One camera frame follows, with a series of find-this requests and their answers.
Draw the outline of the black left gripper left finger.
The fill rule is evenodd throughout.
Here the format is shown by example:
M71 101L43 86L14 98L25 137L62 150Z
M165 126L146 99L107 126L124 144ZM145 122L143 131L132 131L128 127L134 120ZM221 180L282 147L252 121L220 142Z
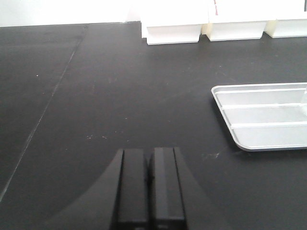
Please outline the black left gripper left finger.
M77 200L47 222L49 230L147 230L147 164L141 149L120 149Z

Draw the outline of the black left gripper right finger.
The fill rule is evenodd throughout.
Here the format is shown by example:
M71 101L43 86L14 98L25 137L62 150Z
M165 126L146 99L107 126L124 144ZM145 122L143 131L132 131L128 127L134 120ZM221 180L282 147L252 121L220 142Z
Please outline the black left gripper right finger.
M153 230L228 230L179 148L155 148L150 158L150 227Z

